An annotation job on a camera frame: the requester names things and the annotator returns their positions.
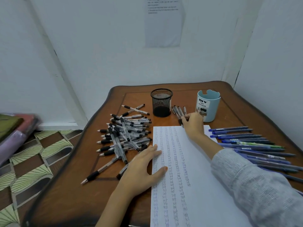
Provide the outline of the green folded cloth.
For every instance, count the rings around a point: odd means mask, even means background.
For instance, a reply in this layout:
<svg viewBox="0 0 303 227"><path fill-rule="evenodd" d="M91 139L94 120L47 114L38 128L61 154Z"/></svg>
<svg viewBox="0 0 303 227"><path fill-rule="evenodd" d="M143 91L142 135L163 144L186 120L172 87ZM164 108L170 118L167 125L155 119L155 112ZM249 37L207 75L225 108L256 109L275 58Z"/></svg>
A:
<svg viewBox="0 0 303 227"><path fill-rule="evenodd" d="M18 116L0 114L0 143L17 129L23 121L24 119Z"/></svg>

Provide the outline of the green pen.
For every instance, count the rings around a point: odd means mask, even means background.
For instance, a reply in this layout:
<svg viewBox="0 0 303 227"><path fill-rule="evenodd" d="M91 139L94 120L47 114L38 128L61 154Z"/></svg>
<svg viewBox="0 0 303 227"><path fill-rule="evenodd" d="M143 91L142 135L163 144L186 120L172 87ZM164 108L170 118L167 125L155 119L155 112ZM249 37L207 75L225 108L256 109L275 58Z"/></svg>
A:
<svg viewBox="0 0 303 227"><path fill-rule="evenodd" d="M270 144L240 142L240 141L237 141L236 145L249 146L249 147L260 147L260 148L266 148L266 149L285 149L285 147L280 146L280 145L270 145Z"/></svg>

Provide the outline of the printed paper notice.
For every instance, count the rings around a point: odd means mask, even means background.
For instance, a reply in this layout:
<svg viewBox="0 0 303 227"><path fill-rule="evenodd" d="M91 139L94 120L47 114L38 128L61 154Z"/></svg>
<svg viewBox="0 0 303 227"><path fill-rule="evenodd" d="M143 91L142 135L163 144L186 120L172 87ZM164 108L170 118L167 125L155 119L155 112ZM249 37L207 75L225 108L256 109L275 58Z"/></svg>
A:
<svg viewBox="0 0 303 227"><path fill-rule="evenodd" d="M185 10L182 0L143 0L146 48L178 47Z"/></svg>

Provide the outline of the light blue pen holder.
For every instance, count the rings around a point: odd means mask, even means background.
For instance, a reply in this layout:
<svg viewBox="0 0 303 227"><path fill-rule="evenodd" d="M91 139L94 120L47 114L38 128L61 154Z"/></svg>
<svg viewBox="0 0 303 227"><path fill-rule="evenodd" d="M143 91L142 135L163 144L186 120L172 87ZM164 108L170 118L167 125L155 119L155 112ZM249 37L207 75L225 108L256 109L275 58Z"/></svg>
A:
<svg viewBox="0 0 303 227"><path fill-rule="evenodd" d="M203 94L202 90L197 93L195 111L203 116L203 122L212 122L215 119L221 95L217 91L207 90Z"/></svg>

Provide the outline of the red folded cloth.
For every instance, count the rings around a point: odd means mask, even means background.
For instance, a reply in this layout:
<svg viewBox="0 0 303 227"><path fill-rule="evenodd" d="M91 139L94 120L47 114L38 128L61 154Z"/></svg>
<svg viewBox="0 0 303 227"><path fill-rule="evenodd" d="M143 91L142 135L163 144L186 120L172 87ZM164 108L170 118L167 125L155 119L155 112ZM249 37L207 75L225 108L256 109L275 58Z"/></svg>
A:
<svg viewBox="0 0 303 227"><path fill-rule="evenodd" d="M23 119L23 122L16 128L17 134L26 141L34 130L41 124L41 118L36 114L14 114Z"/></svg>

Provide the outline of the white sheet with handwriting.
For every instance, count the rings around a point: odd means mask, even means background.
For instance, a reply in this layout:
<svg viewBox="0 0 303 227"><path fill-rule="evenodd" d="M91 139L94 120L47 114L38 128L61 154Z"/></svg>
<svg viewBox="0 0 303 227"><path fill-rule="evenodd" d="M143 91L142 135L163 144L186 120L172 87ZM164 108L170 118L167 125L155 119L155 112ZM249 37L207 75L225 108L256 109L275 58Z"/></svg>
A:
<svg viewBox="0 0 303 227"><path fill-rule="evenodd" d="M181 126L155 126L153 144L152 173L168 171L151 190L150 227L253 227Z"/></svg>

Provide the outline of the person's left forearm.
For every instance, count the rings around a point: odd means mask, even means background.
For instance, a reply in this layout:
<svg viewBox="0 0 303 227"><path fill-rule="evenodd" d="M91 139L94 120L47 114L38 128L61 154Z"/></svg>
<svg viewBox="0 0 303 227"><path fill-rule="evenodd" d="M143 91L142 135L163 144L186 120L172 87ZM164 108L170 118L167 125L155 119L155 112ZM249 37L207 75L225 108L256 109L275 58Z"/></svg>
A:
<svg viewBox="0 0 303 227"><path fill-rule="evenodd" d="M132 199L149 187L151 185L146 183L122 183L120 181L111 194L95 227L119 227Z"/></svg>

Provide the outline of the green brown patterned floor mat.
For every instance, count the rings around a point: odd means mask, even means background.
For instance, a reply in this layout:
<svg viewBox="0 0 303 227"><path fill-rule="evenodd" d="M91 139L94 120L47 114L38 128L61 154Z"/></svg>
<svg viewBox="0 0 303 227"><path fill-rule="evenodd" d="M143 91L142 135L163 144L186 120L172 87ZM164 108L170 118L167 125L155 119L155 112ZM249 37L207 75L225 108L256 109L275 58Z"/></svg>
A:
<svg viewBox="0 0 303 227"><path fill-rule="evenodd" d="M81 133L35 131L0 165L0 227L20 227L36 196L61 168Z"/></svg>

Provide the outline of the pile of black clear pens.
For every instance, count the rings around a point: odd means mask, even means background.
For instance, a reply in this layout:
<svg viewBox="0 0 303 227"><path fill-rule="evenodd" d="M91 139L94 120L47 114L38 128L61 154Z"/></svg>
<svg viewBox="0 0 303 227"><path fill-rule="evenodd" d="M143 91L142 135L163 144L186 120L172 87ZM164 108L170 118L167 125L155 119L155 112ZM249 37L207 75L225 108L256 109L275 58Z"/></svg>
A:
<svg viewBox="0 0 303 227"><path fill-rule="evenodd" d="M151 141L148 135L152 121L143 111L136 110L138 114L130 115L130 112L118 116L110 114L112 117L110 123L107 123L108 128L98 130L102 140L98 144L105 145L97 150L99 156L114 155L116 159L122 160L125 164L128 163L126 153L129 150L139 151L143 145Z"/></svg>

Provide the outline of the black mesh pen cup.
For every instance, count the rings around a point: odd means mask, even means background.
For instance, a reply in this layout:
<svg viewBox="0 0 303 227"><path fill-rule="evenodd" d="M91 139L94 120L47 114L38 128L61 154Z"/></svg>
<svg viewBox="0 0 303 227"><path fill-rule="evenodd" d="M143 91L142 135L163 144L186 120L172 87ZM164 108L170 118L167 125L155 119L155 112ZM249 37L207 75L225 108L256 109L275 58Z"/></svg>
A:
<svg viewBox="0 0 303 227"><path fill-rule="evenodd" d="M159 118L171 114L171 99L173 92L167 88L158 88L150 93L152 98L153 115Z"/></svg>

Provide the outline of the person's left hand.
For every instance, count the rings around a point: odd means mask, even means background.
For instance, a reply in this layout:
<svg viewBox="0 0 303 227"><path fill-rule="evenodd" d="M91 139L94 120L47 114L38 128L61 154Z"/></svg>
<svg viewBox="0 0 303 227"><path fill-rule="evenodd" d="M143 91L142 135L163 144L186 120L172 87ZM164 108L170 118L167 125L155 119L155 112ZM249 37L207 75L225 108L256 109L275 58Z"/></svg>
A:
<svg viewBox="0 0 303 227"><path fill-rule="evenodd" d="M134 157L128 165L126 171L121 177L122 183L146 183L151 187L157 184L161 179L151 179L151 175L147 172L147 167L151 160L162 154L161 150L157 150L157 145L148 147Z"/></svg>

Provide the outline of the person's right forearm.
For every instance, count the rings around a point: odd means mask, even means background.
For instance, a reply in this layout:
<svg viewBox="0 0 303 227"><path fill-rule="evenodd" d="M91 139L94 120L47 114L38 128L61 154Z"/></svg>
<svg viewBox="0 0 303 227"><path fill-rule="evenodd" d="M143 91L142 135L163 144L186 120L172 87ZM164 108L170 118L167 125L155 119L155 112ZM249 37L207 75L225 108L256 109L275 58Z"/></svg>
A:
<svg viewBox="0 0 303 227"><path fill-rule="evenodd" d="M209 158L211 170L258 227L303 227L303 197L277 172L265 171L204 134L189 136Z"/></svg>

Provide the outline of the row of blue pens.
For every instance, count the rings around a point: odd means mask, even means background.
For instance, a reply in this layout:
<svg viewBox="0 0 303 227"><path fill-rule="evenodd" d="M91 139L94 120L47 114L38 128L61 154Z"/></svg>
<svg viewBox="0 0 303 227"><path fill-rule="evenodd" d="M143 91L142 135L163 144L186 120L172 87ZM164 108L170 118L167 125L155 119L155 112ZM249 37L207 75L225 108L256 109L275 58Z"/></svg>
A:
<svg viewBox="0 0 303 227"><path fill-rule="evenodd" d="M223 148L230 148L257 167L270 172L278 172L293 183L303 186L303 163L294 151L285 149L266 149L236 145L237 141L277 145L261 134L253 133L248 126L211 128L204 126L206 134Z"/></svg>

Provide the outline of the person's right hand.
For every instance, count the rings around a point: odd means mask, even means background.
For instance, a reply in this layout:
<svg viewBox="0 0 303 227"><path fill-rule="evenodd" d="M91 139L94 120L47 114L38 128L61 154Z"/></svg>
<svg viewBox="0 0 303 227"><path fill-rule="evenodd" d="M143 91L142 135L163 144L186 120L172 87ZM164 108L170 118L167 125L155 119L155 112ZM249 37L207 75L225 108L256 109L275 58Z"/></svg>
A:
<svg viewBox="0 0 303 227"><path fill-rule="evenodd" d="M205 135L203 116L197 112L196 118L197 120L194 123L190 123L190 122L183 123L185 132L192 141L197 141Z"/></svg>

